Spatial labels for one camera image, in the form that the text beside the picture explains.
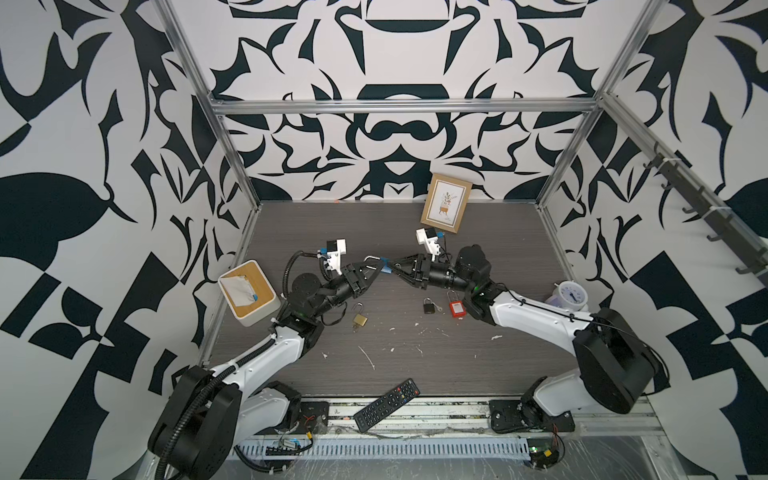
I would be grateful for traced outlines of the red padlock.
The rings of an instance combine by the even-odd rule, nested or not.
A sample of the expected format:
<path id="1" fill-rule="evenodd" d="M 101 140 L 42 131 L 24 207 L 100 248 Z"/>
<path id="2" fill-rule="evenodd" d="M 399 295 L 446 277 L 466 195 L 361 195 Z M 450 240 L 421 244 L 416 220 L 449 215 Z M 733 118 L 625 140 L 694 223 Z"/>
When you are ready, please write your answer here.
<path id="1" fill-rule="evenodd" d="M 462 300 L 459 298 L 458 293 L 453 290 L 449 290 L 447 292 L 447 297 L 448 297 L 449 309 L 452 317 L 455 319 L 461 319 L 465 317 L 467 314 L 467 311 L 465 306 L 463 305 Z"/>

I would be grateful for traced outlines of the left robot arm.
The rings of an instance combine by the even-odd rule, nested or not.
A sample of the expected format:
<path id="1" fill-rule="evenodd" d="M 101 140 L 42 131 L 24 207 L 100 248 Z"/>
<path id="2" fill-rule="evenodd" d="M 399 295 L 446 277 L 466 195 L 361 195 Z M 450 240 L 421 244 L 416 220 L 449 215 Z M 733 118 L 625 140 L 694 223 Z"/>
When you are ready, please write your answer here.
<path id="1" fill-rule="evenodd" d="M 149 439 L 157 456 L 154 476 L 209 479 L 229 452 L 252 434 L 291 423 L 300 396 L 273 381 L 317 343 L 324 315 L 362 296 L 386 267 L 382 259 L 348 264 L 322 282 L 312 273 L 285 277 L 285 302 L 269 334 L 212 369 L 192 366 L 178 380 Z"/>

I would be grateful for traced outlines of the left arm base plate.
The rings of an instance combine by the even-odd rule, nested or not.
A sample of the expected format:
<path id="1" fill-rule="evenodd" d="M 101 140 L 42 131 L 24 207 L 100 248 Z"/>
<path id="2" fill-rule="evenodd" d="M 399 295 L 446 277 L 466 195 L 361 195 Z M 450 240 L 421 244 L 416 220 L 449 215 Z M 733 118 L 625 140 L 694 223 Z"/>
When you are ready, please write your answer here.
<path id="1" fill-rule="evenodd" d="M 328 431 L 330 404 L 325 401 L 304 401 L 291 405 L 283 421 L 275 427 L 268 427 L 260 435 L 297 434 L 307 431 L 324 434 Z"/>

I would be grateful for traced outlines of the brass padlock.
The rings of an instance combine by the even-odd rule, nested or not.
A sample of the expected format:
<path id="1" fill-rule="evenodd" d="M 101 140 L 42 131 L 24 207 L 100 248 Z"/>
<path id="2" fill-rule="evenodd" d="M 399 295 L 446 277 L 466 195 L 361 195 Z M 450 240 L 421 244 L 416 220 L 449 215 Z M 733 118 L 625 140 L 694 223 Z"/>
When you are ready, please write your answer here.
<path id="1" fill-rule="evenodd" d="M 357 332 L 365 326 L 368 317 L 365 315 L 365 306 L 362 302 L 357 302 L 353 306 L 353 331 Z"/>

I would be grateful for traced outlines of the small black padlock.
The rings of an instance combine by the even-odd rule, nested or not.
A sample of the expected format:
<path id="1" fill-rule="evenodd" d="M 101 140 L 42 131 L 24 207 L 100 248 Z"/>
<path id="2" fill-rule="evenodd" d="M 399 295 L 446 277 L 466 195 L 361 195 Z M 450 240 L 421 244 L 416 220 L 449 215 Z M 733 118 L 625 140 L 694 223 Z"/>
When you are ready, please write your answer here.
<path id="1" fill-rule="evenodd" d="M 425 298 L 423 300 L 423 312 L 428 315 L 435 314 L 437 312 L 437 306 L 430 298 Z"/>

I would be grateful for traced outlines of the blue padlock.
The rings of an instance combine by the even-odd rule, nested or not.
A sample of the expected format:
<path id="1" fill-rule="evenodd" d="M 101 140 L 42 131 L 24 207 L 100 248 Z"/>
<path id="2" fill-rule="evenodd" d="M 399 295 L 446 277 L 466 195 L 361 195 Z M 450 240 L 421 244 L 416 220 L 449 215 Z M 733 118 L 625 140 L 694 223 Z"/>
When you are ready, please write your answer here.
<path id="1" fill-rule="evenodd" d="M 376 257 L 376 256 L 367 256 L 365 259 L 381 259 L 382 260 L 382 270 L 381 270 L 381 272 L 384 273 L 384 274 L 391 274 L 392 269 L 389 266 L 388 260 L 386 258 L 380 258 L 380 257 Z"/>

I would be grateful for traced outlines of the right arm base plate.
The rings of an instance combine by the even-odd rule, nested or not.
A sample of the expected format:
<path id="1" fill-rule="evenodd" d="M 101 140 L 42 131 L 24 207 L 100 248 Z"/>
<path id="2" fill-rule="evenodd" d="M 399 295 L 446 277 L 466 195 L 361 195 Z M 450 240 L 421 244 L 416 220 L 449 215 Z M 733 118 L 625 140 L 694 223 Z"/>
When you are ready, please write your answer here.
<path id="1" fill-rule="evenodd" d="M 532 400 L 490 400 L 489 413 L 490 428 L 497 434 L 572 433 L 576 429 L 570 412 L 550 416 Z"/>

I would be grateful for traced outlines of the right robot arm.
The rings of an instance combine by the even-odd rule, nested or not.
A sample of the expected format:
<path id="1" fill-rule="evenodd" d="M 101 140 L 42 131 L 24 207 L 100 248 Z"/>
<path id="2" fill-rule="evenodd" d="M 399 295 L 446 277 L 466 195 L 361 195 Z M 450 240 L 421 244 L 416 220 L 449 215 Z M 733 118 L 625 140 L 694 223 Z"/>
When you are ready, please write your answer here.
<path id="1" fill-rule="evenodd" d="M 660 355 L 615 310 L 573 312 L 529 299 L 491 278 L 481 247 L 460 250 L 453 262 L 427 254 L 390 261 L 393 274 L 414 287 L 460 290 L 473 318 L 544 340 L 571 354 L 574 370 L 547 377 L 528 391 L 529 407 L 556 417 L 599 405 L 611 412 L 632 410 L 648 387 L 663 390 L 669 373 Z"/>

